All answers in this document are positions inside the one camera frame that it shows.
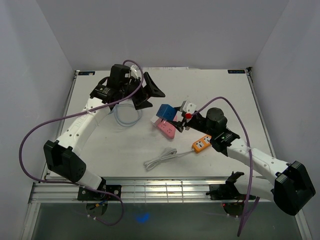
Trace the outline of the dark blue cube socket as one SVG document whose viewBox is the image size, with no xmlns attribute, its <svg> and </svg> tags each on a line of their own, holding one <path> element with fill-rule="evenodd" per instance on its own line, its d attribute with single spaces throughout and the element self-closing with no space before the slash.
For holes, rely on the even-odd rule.
<svg viewBox="0 0 320 240">
<path fill-rule="evenodd" d="M 169 104 L 161 104 L 156 116 L 164 121 L 173 121 L 177 114 L 177 110 Z"/>
</svg>

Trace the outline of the white charger plug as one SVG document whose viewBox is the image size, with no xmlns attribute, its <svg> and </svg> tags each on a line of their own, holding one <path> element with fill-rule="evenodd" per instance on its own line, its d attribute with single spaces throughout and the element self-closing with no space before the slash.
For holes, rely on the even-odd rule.
<svg viewBox="0 0 320 240">
<path fill-rule="evenodd" d="M 154 126 L 154 127 L 157 127 L 158 124 L 161 122 L 162 120 L 157 117 L 156 115 L 154 115 L 151 119 L 150 119 L 150 122 L 151 124 Z"/>
</svg>

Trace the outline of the pink triangular power strip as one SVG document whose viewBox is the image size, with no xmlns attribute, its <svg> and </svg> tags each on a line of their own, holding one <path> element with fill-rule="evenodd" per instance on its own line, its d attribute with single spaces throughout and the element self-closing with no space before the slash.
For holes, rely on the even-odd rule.
<svg viewBox="0 0 320 240">
<path fill-rule="evenodd" d="M 166 120 L 159 119 L 156 125 L 161 134 L 169 140 L 173 140 L 176 135 L 176 128 Z"/>
</svg>

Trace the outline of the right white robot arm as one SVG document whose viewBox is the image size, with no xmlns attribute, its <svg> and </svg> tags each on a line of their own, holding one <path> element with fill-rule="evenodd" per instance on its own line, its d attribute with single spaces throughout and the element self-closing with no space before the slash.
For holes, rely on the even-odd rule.
<svg viewBox="0 0 320 240">
<path fill-rule="evenodd" d="M 226 194 L 237 199 L 251 187 L 250 194 L 274 202 L 284 213 L 295 216 L 316 194 L 306 167 L 299 161 L 288 163 L 270 156 L 257 148 L 252 148 L 246 140 L 227 127 L 224 112 L 217 107 L 210 108 L 206 116 L 183 111 L 181 121 L 171 124 L 179 131 L 191 128 L 209 135 L 211 146 L 226 157 L 237 160 L 262 175 L 263 178 L 246 177 L 243 173 L 230 176 L 226 184 Z"/>
</svg>

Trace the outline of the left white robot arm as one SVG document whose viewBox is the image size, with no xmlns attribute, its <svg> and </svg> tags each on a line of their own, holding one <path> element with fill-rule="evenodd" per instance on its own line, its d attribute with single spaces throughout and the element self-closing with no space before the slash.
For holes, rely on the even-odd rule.
<svg viewBox="0 0 320 240">
<path fill-rule="evenodd" d="M 48 169 L 74 184 L 88 187 L 88 193 L 100 200 L 106 195 L 104 179 L 87 169 L 80 154 L 99 123 L 121 100 L 131 100 L 136 110 L 152 107 L 151 97 L 166 95 L 156 86 L 148 72 L 137 75 L 137 67 L 115 64 L 89 95 L 83 114 L 55 141 L 43 147 Z"/>
</svg>

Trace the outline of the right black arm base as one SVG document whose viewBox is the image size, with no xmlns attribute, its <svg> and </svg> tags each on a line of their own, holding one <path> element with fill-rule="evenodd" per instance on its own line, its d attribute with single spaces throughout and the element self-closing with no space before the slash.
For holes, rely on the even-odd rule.
<svg viewBox="0 0 320 240">
<path fill-rule="evenodd" d="M 209 191 L 205 194 L 211 200 L 245 200 L 246 195 L 239 193 L 234 185 L 210 184 Z"/>
</svg>

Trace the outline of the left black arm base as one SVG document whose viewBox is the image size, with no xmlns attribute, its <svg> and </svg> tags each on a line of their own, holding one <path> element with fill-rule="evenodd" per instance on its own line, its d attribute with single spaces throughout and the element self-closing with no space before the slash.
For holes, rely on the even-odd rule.
<svg viewBox="0 0 320 240">
<path fill-rule="evenodd" d="M 115 196 L 121 197 L 122 193 L 122 186 L 111 184 L 106 185 L 105 189 L 102 191 L 111 193 Z M 78 194 L 77 194 L 77 200 L 78 201 L 116 201 L 117 198 L 113 195 L 99 193 L 96 191 L 88 190 L 84 187 L 79 187 Z"/>
</svg>

